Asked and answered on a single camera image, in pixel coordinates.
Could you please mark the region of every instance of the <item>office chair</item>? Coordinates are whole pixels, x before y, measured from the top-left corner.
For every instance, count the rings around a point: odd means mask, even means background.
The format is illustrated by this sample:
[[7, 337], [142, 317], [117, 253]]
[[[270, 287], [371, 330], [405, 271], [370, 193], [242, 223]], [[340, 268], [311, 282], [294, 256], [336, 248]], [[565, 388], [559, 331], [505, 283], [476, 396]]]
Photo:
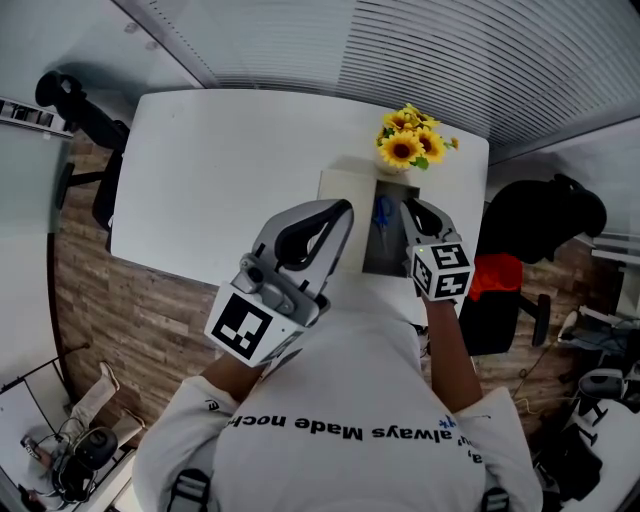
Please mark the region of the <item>office chair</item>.
[[122, 154], [127, 145], [129, 128], [121, 122], [114, 121], [102, 110], [86, 99], [82, 84], [71, 75], [63, 75], [57, 71], [46, 73], [38, 81], [36, 102], [41, 107], [53, 105], [58, 114], [72, 130], [82, 129], [98, 146], [113, 150], [111, 158], [100, 172], [73, 175], [74, 165], [65, 166], [55, 196], [55, 205], [62, 209], [69, 187], [100, 181], [100, 186], [93, 202], [92, 214], [98, 224], [111, 234], [111, 217], [116, 201]]
[[[598, 236], [607, 221], [602, 201], [577, 181], [557, 174], [553, 180], [518, 181], [503, 188], [489, 205], [480, 226], [477, 255], [506, 253], [524, 263], [553, 261], [555, 250], [580, 233]], [[544, 343], [551, 298], [537, 304], [517, 291], [484, 292], [467, 297], [460, 326], [470, 355], [507, 352], [522, 309], [535, 319], [532, 345]]]

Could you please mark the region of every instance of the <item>sunflower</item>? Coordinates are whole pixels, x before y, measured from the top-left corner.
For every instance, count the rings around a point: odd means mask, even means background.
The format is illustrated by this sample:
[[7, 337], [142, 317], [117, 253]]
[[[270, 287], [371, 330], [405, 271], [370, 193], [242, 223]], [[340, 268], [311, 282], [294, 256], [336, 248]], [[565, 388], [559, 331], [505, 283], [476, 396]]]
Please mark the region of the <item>sunflower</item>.
[[433, 117], [423, 114], [411, 103], [407, 103], [402, 110], [404, 110], [408, 114], [415, 116], [416, 119], [420, 121], [422, 126], [428, 126], [429, 128], [434, 128], [440, 124], [440, 121], [436, 121]]
[[413, 132], [398, 132], [382, 139], [378, 148], [385, 162], [400, 169], [408, 169], [416, 158], [424, 155], [420, 141]]
[[420, 124], [420, 120], [414, 116], [411, 112], [407, 112], [404, 109], [397, 112], [391, 112], [385, 114], [382, 118], [384, 126], [387, 128], [393, 128], [395, 131], [412, 130]]
[[384, 139], [384, 126], [382, 128], [380, 128], [380, 133], [378, 133], [378, 135], [376, 135], [376, 147], [378, 146], [382, 146], [382, 139]]
[[442, 157], [447, 152], [442, 137], [428, 128], [418, 128], [415, 134], [424, 150], [423, 156], [429, 163], [442, 163]]

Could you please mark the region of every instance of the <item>white wall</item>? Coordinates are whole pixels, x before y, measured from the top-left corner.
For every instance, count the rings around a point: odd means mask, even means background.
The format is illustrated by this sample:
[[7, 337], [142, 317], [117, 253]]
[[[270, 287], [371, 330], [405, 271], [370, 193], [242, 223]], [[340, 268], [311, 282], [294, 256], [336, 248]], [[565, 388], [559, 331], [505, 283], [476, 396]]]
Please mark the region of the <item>white wall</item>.
[[49, 314], [47, 235], [0, 238], [0, 384], [56, 357]]
[[53, 196], [68, 148], [66, 139], [0, 125], [0, 238], [53, 229]]
[[607, 208], [606, 231], [640, 235], [640, 119], [553, 144], [489, 167], [487, 200], [521, 179], [562, 172], [594, 192]]
[[149, 50], [140, 29], [109, 0], [0, 2], [0, 95], [35, 104], [38, 79], [51, 69], [87, 88], [112, 89], [136, 104], [142, 94], [194, 86], [162, 49]]

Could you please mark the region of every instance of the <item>desk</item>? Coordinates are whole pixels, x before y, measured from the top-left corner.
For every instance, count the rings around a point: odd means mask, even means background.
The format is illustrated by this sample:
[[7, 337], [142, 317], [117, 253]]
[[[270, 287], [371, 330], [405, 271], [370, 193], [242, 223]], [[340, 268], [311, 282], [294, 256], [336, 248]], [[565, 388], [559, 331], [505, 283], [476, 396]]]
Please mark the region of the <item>desk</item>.
[[[124, 154], [111, 252], [148, 267], [220, 284], [231, 280], [264, 222], [317, 198], [325, 169], [371, 174], [420, 189], [447, 212], [475, 252], [488, 143], [449, 126], [460, 140], [445, 163], [399, 177], [373, 164], [374, 137], [389, 109], [279, 91], [193, 90], [140, 100]], [[407, 279], [334, 274], [326, 295], [354, 307], [341, 286], [358, 286], [394, 316], [426, 324]]]

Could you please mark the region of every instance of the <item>red cloth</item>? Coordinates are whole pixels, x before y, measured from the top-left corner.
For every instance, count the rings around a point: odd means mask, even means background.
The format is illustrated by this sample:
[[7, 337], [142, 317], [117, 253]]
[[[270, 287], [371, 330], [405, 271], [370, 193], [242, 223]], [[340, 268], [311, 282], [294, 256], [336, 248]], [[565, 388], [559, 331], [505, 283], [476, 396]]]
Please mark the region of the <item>red cloth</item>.
[[483, 254], [474, 260], [476, 271], [469, 297], [478, 300], [488, 291], [515, 291], [522, 286], [522, 262], [510, 254]]

